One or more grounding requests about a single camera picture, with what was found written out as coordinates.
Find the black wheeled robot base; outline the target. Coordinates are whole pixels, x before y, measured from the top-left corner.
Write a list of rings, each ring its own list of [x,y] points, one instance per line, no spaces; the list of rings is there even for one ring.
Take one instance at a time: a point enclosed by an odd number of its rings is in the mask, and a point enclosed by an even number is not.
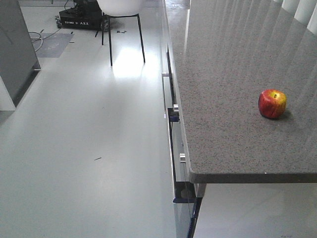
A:
[[[108,31],[108,20],[103,19],[102,11],[96,0],[73,0],[74,6],[66,8],[55,16],[58,28]]]

